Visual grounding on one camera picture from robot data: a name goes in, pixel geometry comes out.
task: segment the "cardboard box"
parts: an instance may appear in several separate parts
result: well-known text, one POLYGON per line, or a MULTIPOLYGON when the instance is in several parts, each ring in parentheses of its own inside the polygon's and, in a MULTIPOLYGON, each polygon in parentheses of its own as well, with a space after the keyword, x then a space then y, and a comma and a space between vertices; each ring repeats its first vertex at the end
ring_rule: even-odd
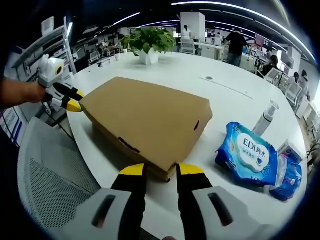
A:
POLYGON ((100 86, 80 104, 114 145, 166 181, 213 116, 208 99, 122 77, 100 86))

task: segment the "clear plastic bottle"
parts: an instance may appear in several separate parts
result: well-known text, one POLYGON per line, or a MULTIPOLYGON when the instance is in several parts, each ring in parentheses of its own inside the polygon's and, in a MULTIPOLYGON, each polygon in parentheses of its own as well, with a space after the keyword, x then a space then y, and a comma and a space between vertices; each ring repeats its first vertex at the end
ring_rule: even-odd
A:
POLYGON ((259 137, 261 137, 262 134, 264 134, 269 125, 272 123, 276 110, 279 110, 278 104, 276 104, 274 101, 270 101, 270 103, 271 104, 269 108, 264 111, 259 121, 252 130, 252 132, 254 132, 259 137))

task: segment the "wet wipes package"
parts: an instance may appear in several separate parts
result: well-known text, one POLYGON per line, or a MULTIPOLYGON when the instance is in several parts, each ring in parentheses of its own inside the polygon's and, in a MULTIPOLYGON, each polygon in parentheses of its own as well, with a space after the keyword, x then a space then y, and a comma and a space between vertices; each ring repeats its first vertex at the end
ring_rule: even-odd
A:
POLYGON ((291 199, 302 179, 302 169, 298 162, 281 154, 276 185, 270 188, 270 194, 276 199, 287 201, 291 199))
POLYGON ((228 167, 241 179, 260 185, 275 185, 278 154, 275 148, 238 122, 226 126, 226 138, 215 162, 228 167))

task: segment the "ceiling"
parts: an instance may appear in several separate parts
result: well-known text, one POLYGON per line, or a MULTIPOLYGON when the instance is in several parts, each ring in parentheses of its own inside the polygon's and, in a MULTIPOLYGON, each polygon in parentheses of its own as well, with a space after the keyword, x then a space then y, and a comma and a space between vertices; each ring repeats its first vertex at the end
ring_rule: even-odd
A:
MULTIPOLYGON (((160 2, 150 0, 38 0, 35 2, 35 10, 33 10, 30 20, 27 22, 28 27, 24 29, 27 34, 24 35, 24 38, 17 40, 17 44, 23 48, 41 37, 41 22, 51 16, 55 16, 56 26, 63 24, 63 16, 67 16, 68 20, 73 22, 69 39, 71 45, 74 45, 78 40, 93 38, 103 30, 105 30, 104 34, 110 34, 121 27, 138 27, 154 22, 177 20, 177 15, 181 12, 194 11, 202 12, 207 21, 239 26, 258 33, 278 44, 292 46, 291 43, 278 34, 280 33, 292 41, 303 54, 312 60, 308 52, 278 26, 260 16, 229 6, 212 4, 171 5, 171 3, 182 2, 182 0, 162 0, 160 2), (103 28, 111 26, 135 13, 140 14, 111 28, 103 28), (273 28, 278 33, 256 21, 273 28), (97 26, 98 28, 96 31, 83 34, 90 26, 97 26)), ((298 5, 298 0, 282 0, 281 3, 284 8, 281 8, 279 0, 221 0, 220 2, 247 8, 271 18, 294 33, 313 53, 316 59, 320 56, 318 46, 315 44, 319 42, 319 35, 312 30, 312 24, 310 24, 310 21, 316 21, 316 10, 306 9, 308 7, 306 4, 301 6, 301 4, 298 5)), ((206 27, 232 28, 227 25, 209 22, 206 23, 206 27)), ((243 31, 243 33, 254 37, 251 32, 243 31)))

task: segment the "black power cord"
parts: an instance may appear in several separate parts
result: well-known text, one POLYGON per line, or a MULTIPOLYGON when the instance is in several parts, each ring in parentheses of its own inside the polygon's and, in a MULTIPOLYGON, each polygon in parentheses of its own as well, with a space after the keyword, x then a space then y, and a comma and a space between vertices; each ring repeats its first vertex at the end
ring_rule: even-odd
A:
POLYGON ((45 113, 49 116, 49 118, 50 118, 51 120, 53 120, 54 123, 57 124, 57 125, 65 132, 65 134, 68 135, 68 137, 69 137, 70 139, 72 139, 72 141, 76 142, 76 140, 75 140, 72 136, 70 136, 69 133, 67 133, 67 131, 60 125, 60 123, 58 123, 58 122, 46 111, 46 107, 45 107, 44 102, 41 101, 41 103, 42 103, 42 106, 43 106, 43 108, 44 108, 45 113))
POLYGON ((15 141, 15 138, 14 138, 13 133, 12 133, 12 132, 10 131, 10 129, 9 129, 9 126, 8 126, 7 121, 6 121, 6 119, 5 119, 4 112, 3 112, 2 110, 0 110, 0 113, 1 113, 1 115, 2 115, 2 118, 3 118, 3 121, 4 121, 4 124, 5 124, 6 129, 7 129, 8 132, 10 133, 11 139, 13 139, 13 143, 14 143, 18 148, 20 148, 19 144, 15 141))

